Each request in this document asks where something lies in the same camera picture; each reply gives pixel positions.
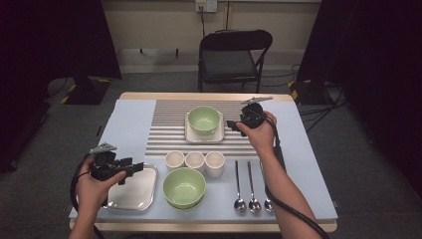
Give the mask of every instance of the silver spoon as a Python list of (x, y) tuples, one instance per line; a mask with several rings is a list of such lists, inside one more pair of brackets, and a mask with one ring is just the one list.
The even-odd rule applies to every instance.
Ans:
[[(265, 181), (265, 175), (264, 175), (264, 169), (263, 169), (263, 163), (262, 162), (260, 162), (260, 166), (261, 166), (261, 173), (263, 174), (264, 184), (267, 185), (267, 182)], [(271, 200), (268, 199), (268, 197), (267, 197), (267, 199), (265, 199), (264, 207), (269, 212), (274, 211), (273, 205), (271, 204)]]
[(246, 202), (240, 197), (238, 161), (235, 160), (235, 163), (236, 163), (236, 182), (238, 186), (238, 199), (235, 201), (235, 210), (237, 212), (244, 212), (246, 211)]
[(251, 171), (251, 162), (250, 161), (248, 161), (248, 170), (249, 170), (249, 181), (251, 182), (251, 191), (252, 191), (252, 198), (251, 198), (251, 201), (249, 202), (249, 209), (251, 210), (251, 212), (260, 212), (261, 211), (261, 204), (257, 199), (255, 199), (254, 185), (252, 183), (252, 171)]

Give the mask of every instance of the white plate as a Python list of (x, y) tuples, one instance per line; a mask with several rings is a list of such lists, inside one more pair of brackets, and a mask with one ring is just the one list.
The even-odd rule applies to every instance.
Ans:
[(189, 113), (186, 114), (185, 117), (185, 138), (189, 142), (193, 143), (218, 143), (221, 142), (224, 138), (224, 121), (223, 121), (223, 114), (220, 114), (220, 123), (218, 124), (217, 128), (215, 129), (213, 134), (210, 135), (198, 135), (196, 134), (192, 127), (189, 125), (187, 120)]
[(157, 167), (145, 163), (143, 171), (128, 177), (124, 185), (114, 185), (108, 192), (107, 208), (145, 210), (152, 203)]

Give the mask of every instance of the human hand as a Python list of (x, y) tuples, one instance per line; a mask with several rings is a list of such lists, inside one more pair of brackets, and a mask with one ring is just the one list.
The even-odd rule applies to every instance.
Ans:
[(121, 171), (106, 181), (99, 181), (87, 173), (90, 171), (91, 164), (93, 164), (93, 159), (89, 158), (82, 165), (76, 190), (79, 200), (79, 211), (97, 213), (106, 200), (109, 189), (124, 179), (126, 171)]
[[(273, 114), (269, 112), (264, 112), (264, 114), (272, 120), (273, 123), (277, 123), (277, 118), (273, 116)], [(274, 130), (266, 120), (256, 128), (249, 128), (242, 122), (237, 122), (236, 126), (248, 137), (249, 142), (257, 152), (273, 151)]]

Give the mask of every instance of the white ceramic cup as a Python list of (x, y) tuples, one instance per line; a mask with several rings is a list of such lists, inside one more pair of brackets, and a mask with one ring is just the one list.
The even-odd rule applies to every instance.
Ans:
[(191, 151), (185, 157), (186, 166), (196, 169), (202, 174), (205, 172), (205, 157), (200, 151)]
[(210, 177), (219, 177), (224, 172), (226, 158), (219, 151), (210, 151), (205, 156), (205, 171)]
[(183, 167), (184, 164), (184, 154), (181, 151), (169, 151), (165, 155), (165, 165), (169, 171)]

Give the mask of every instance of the electrical outlet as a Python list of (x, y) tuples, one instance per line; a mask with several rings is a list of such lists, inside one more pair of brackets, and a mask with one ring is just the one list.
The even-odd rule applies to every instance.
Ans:
[(207, 0), (195, 0), (195, 11), (201, 12), (200, 7), (202, 7), (202, 12), (207, 11)]
[(207, 0), (206, 12), (217, 12), (217, 0)]

